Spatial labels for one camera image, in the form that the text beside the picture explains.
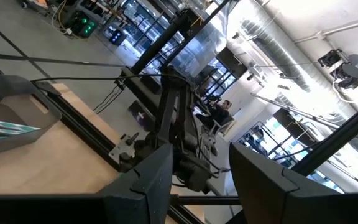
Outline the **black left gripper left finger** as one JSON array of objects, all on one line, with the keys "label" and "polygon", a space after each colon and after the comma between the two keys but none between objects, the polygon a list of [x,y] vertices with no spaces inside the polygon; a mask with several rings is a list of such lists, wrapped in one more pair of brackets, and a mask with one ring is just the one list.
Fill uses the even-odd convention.
[{"label": "black left gripper left finger", "polygon": [[170,206],[173,146],[164,144],[101,190],[108,224],[164,224]]}]

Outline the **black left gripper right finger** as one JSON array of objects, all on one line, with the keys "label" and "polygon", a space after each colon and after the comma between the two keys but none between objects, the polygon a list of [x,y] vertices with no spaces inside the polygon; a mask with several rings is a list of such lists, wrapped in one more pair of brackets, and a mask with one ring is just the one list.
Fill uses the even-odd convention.
[{"label": "black left gripper right finger", "polygon": [[282,224],[285,202],[298,190],[285,168],[240,143],[229,146],[232,178],[248,224]]}]

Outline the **striped handle metal spoon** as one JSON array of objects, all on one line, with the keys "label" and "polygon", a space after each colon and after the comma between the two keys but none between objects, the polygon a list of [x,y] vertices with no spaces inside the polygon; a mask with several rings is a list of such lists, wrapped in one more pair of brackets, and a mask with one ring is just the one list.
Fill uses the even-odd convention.
[{"label": "striped handle metal spoon", "polygon": [[23,132],[37,131],[40,129],[40,128],[36,128],[33,126],[26,126],[26,125],[16,124],[16,123],[8,123],[8,122],[4,122],[4,121],[0,121],[0,128],[12,129],[12,130],[23,131]]}]

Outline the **silver mounting plate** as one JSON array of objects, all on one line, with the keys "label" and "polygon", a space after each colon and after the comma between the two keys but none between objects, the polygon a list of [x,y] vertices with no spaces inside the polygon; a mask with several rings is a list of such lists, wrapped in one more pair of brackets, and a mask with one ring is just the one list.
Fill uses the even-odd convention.
[{"label": "silver mounting plate", "polygon": [[109,152],[109,157],[114,161],[119,162],[119,155],[122,153],[133,156],[135,151],[133,144],[138,136],[139,133],[135,133],[133,136],[127,134],[122,135],[119,143]]}]

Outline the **dark purple panel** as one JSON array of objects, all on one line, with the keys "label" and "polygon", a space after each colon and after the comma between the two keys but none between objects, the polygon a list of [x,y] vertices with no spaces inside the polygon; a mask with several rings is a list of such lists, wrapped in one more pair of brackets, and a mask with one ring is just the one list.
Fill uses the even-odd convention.
[{"label": "dark purple panel", "polygon": [[150,132],[154,130],[155,117],[139,100],[135,100],[128,107],[128,111],[138,122],[138,124],[144,129],[144,131]]}]

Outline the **white chair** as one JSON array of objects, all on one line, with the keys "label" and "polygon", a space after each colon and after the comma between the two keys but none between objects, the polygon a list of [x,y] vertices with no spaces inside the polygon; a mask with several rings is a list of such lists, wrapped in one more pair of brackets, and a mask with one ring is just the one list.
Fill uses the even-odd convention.
[{"label": "white chair", "polygon": [[213,127],[209,130],[208,134],[212,136],[216,136],[219,132],[221,132],[223,129],[228,127],[233,121],[234,118],[232,116],[228,116],[221,123],[214,120]]}]

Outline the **person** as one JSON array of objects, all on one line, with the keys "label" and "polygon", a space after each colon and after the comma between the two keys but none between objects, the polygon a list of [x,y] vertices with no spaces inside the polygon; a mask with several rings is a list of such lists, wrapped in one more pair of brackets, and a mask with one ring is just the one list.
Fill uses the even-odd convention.
[{"label": "person", "polygon": [[214,121],[219,124],[230,116],[229,108],[232,103],[229,100],[224,100],[220,105],[216,105],[215,108],[210,109],[209,116],[203,116],[202,114],[196,114],[196,117],[208,128],[212,128],[214,126]]}]

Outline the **black device blue lights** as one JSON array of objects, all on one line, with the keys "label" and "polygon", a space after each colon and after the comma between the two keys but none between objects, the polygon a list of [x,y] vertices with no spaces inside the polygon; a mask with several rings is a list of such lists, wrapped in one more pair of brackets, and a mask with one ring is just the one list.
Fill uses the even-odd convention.
[{"label": "black device blue lights", "polygon": [[111,35],[109,37],[109,41],[113,45],[120,46],[123,43],[123,41],[126,39],[126,35],[123,33],[123,31],[119,29],[110,30],[109,33]]}]

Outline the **black computer green lights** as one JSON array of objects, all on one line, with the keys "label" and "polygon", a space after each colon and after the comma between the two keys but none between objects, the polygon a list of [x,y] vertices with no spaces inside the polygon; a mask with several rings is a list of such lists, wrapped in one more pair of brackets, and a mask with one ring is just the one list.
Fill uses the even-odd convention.
[{"label": "black computer green lights", "polygon": [[81,14],[75,18],[71,30],[75,35],[82,38],[88,38],[97,28],[98,23],[86,14]]}]

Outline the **silver ventilation duct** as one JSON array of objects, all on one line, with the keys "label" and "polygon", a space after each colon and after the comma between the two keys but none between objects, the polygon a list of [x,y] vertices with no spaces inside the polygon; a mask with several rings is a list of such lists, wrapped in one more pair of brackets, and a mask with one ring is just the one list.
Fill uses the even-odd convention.
[{"label": "silver ventilation duct", "polygon": [[306,69],[311,61],[276,22],[259,24],[245,19],[241,28],[247,35],[255,36],[254,43],[283,72],[285,78],[292,78],[303,91],[311,92],[305,80],[309,77]]}]

